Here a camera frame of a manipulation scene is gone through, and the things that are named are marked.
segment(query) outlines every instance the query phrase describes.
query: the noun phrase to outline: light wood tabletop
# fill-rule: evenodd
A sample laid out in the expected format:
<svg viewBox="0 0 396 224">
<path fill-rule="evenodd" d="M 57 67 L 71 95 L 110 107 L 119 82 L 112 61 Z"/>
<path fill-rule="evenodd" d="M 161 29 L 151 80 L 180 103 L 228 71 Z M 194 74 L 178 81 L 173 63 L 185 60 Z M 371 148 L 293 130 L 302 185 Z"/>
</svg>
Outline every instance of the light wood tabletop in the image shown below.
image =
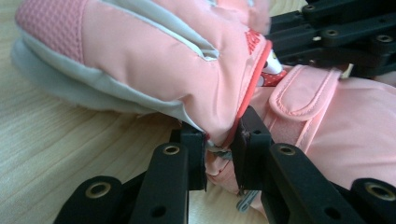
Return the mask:
<svg viewBox="0 0 396 224">
<path fill-rule="evenodd" d="M 175 119 L 100 112 L 55 99 L 24 79 L 9 54 L 18 38 L 21 0 L 0 0 L 0 223 L 51 223 L 76 187 L 97 175 L 121 182 L 141 174 L 152 150 L 168 141 Z M 303 0 L 272 0 L 271 15 Z M 237 196 L 208 185 L 190 196 L 190 223 L 266 223 L 238 213 Z"/>
</svg>

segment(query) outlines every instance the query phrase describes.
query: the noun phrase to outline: wooden surface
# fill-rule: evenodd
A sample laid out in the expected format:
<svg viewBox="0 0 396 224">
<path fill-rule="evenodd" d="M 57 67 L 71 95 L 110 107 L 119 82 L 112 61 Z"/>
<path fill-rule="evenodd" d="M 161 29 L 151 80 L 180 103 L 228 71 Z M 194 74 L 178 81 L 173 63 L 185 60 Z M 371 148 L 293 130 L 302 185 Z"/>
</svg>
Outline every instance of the wooden surface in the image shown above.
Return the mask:
<svg viewBox="0 0 396 224">
<path fill-rule="evenodd" d="M 97 112 L 65 104 L 23 79 L 9 58 L 18 37 L 21 0 L 0 0 L 0 223 L 51 223 L 84 180 L 111 175 L 125 182 L 144 172 L 152 150 L 177 121 L 161 114 Z M 271 15 L 304 1 L 273 0 Z M 209 184 L 190 198 L 190 223 L 265 223 L 238 213 L 238 198 Z"/>
</svg>

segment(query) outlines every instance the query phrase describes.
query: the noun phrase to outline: red mesh fabric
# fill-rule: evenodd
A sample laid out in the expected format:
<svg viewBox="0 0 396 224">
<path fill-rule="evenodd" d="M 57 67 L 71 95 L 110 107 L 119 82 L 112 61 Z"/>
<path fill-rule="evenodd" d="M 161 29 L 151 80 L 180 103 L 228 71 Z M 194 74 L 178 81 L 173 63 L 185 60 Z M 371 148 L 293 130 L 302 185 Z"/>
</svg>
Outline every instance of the red mesh fabric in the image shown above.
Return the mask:
<svg viewBox="0 0 396 224">
<path fill-rule="evenodd" d="M 88 0 L 25 0 L 16 14 L 28 34 L 68 58 L 83 63 L 81 24 Z"/>
</svg>

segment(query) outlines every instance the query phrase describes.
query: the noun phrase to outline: red trim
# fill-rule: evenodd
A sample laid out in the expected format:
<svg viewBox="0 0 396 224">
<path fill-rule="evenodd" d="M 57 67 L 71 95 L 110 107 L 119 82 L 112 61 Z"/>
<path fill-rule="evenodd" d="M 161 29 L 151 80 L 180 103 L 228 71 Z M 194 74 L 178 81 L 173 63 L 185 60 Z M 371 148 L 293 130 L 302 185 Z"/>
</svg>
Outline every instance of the red trim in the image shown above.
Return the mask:
<svg viewBox="0 0 396 224">
<path fill-rule="evenodd" d="M 231 128 L 230 132 L 228 133 L 227 138 L 222 143 L 221 147 L 226 148 L 233 141 L 233 136 L 235 135 L 238 122 L 242 118 L 242 116 L 244 115 L 245 111 L 247 110 L 247 108 L 250 104 L 250 99 L 253 96 L 254 90 L 256 89 L 256 84 L 259 81 L 260 75 L 262 74 L 262 69 L 265 66 L 265 62 L 267 61 L 267 58 L 271 52 L 271 49 L 272 49 L 272 42 L 270 40 L 267 40 L 266 44 L 265 44 L 264 51 L 262 52 L 262 56 L 260 57 L 259 61 L 257 62 L 256 68 L 253 72 L 253 76 L 252 76 L 250 83 L 247 87 L 247 92 L 245 94 L 245 98 L 242 101 L 242 104 L 239 106 L 238 112 L 236 113 L 235 120 L 233 121 L 233 127 Z"/>
</svg>

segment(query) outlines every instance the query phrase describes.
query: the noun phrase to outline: pink strap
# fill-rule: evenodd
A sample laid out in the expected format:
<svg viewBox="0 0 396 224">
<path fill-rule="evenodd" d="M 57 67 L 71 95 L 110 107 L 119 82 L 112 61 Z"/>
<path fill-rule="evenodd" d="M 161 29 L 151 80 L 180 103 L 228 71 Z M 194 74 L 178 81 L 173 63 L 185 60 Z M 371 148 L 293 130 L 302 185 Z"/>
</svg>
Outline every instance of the pink strap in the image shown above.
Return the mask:
<svg viewBox="0 0 396 224">
<path fill-rule="evenodd" d="M 264 118 L 275 142 L 293 144 L 305 153 L 334 95 L 341 71 L 294 67 L 276 86 Z"/>
</svg>

